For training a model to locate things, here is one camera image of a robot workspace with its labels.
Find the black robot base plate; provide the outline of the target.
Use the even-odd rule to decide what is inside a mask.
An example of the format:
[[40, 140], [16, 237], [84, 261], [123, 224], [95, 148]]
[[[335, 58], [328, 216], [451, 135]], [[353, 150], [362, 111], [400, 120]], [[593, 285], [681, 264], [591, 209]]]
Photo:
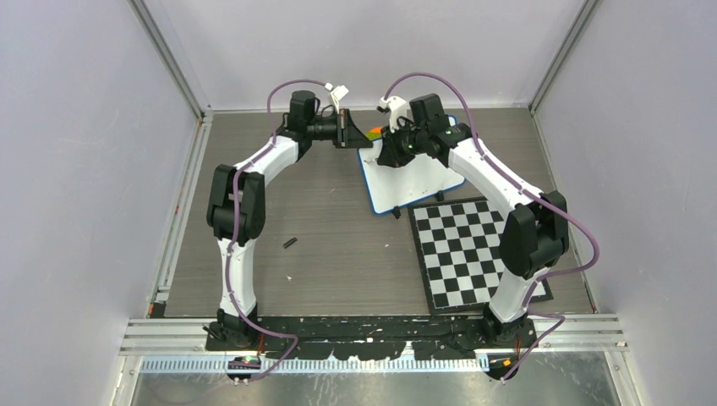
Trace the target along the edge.
[[533, 344], [532, 321], [510, 335], [489, 341], [482, 320], [471, 315], [438, 316], [267, 316], [259, 325], [266, 335], [248, 328], [235, 333], [213, 321], [205, 326], [209, 351], [252, 351], [267, 359], [382, 360], [398, 359], [412, 350], [418, 360], [469, 359], [472, 351], [496, 349], [510, 355]]

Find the black marker cap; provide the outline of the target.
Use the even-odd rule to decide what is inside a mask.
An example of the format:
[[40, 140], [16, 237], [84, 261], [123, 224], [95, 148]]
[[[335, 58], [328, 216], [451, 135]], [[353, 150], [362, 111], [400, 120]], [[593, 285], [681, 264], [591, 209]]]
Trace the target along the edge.
[[295, 244], [297, 241], [298, 241], [297, 238], [291, 238], [291, 239], [289, 239], [287, 242], [285, 242], [285, 243], [283, 244], [283, 248], [284, 248], [284, 249], [287, 249], [287, 248], [290, 247], [291, 245]]

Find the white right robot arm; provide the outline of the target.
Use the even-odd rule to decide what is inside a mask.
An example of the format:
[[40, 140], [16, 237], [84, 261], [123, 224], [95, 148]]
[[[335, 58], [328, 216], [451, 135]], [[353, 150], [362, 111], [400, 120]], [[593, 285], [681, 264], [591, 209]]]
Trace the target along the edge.
[[539, 278], [569, 248], [562, 216], [566, 198], [558, 191], [544, 193], [518, 177], [475, 140], [469, 125], [451, 124], [435, 93], [411, 101], [387, 96], [377, 109], [388, 117], [381, 130], [379, 165], [405, 167], [426, 155], [463, 176], [504, 219], [498, 250], [505, 271], [482, 311], [479, 330], [490, 345], [506, 346], [524, 325]]

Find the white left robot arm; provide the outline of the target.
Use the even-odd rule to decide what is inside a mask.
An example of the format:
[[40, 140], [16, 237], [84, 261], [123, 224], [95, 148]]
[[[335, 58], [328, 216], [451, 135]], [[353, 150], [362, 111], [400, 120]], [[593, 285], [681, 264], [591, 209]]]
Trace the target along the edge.
[[372, 145], [349, 109], [340, 105], [348, 88], [328, 87], [327, 92], [325, 107], [311, 91], [293, 92], [289, 110], [269, 141], [250, 158], [233, 166], [219, 165], [213, 173], [206, 220], [224, 265], [220, 306], [207, 331], [240, 350], [253, 348], [262, 331], [257, 323], [254, 273], [255, 246], [265, 227], [266, 186], [303, 158], [316, 141], [330, 141], [337, 149]]

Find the blue framed whiteboard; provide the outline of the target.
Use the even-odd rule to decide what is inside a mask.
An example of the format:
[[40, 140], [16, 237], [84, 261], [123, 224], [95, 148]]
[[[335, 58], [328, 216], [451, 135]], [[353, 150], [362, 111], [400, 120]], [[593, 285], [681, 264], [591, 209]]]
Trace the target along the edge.
[[382, 215], [465, 183], [465, 178], [426, 155], [416, 156], [405, 167], [376, 164], [380, 145], [357, 152], [372, 212]]

